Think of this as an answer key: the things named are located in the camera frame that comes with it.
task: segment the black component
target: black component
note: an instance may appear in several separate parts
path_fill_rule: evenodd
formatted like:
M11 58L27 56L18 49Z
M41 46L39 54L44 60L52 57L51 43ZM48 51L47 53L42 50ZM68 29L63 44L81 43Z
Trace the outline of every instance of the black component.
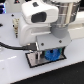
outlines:
M44 43L41 43L42 46L44 46Z
M37 2L34 2L34 3L33 3L33 6L34 6L34 7L37 7L37 6L39 6L39 5L37 4Z
M3 26L3 24L0 23L0 27L2 27L2 26Z
M38 59L38 54L36 54L36 59Z
M45 12L36 13L36 14L32 15L31 21L33 23L45 22L46 17L47 17L47 15Z
M14 15L13 15L13 14L12 14L11 16L12 16L12 17L14 17Z
M32 50L32 51L37 51L36 43L31 43L31 45L23 46L23 47L14 47L14 46L9 46L6 45L2 42L0 42L0 45L2 47L5 47L7 49L12 49L12 50Z
M6 0L0 0L0 3L4 3Z
M42 51L42 54L41 54L41 58L44 58L44 56L45 56L45 51Z
M15 3L15 4L17 4L17 3L20 3L20 2L19 2L19 0L15 0L15 2L14 2L14 3Z
M50 53L53 53L53 50L50 50Z
M62 43L62 40L59 40L59 43Z
M2 8L0 8L0 14L2 14L3 13L3 9Z
M26 2L31 1L31 0L25 0Z
M4 5L0 5L0 8L4 8Z

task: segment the white surface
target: white surface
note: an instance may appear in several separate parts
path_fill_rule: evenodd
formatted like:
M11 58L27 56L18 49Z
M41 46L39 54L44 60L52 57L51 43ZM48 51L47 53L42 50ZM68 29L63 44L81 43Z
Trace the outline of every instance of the white surface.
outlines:
M21 12L21 5L25 2L25 0L19 0L20 3L14 4L15 0L6 0L5 7L7 13L17 13Z
M33 6L33 3L36 2L38 4L37 7ZM45 22L38 23L52 23L58 19L58 8L55 6L51 6L41 2L41 0L32 0L26 3L23 3L21 6L23 17L25 18L28 24L34 24L31 21L32 15L45 12L46 20Z
M79 2L80 0L51 0L51 1L70 3L70 2Z
M15 37L11 14L0 15L0 41L12 46L19 46ZM84 38L73 40L65 50L67 59L46 64L36 68L29 68L25 57L27 51L15 51L3 48L0 52L0 84L10 84L54 69L84 61Z
M80 24L80 23L84 23L84 12L78 12L76 20L70 24Z

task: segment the metal plate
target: metal plate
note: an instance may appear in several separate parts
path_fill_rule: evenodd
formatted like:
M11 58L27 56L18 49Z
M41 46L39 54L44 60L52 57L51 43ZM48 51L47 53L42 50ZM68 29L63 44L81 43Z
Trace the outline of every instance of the metal plate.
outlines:
M45 57L40 58L40 60L36 59L35 53L26 53L26 58L28 60L28 64L30 68L37 67L37 66L42 66L44 64L60 61L66 59L64 55L60 55L59 59L56 61L49 61L46 60Z

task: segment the white table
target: white table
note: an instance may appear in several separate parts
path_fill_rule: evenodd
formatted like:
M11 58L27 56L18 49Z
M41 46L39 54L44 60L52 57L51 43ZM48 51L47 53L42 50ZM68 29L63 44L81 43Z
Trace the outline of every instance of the white table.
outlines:
M20 46L15 37L12 19L19 18L20 14L0 15L0 41L11 46ZM0 84L10 84L51 70L69 66L84 61L84 38L73 40L65 50L67 59L30 68L25 56L27 51L16 51L3 48L0 51Z

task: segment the blue light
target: blue light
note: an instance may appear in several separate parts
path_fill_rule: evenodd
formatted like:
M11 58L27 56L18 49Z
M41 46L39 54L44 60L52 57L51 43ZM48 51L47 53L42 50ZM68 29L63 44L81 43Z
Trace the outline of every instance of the blue light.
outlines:
M6 13L6 7L5 7L5 3L4 3L4 12Z

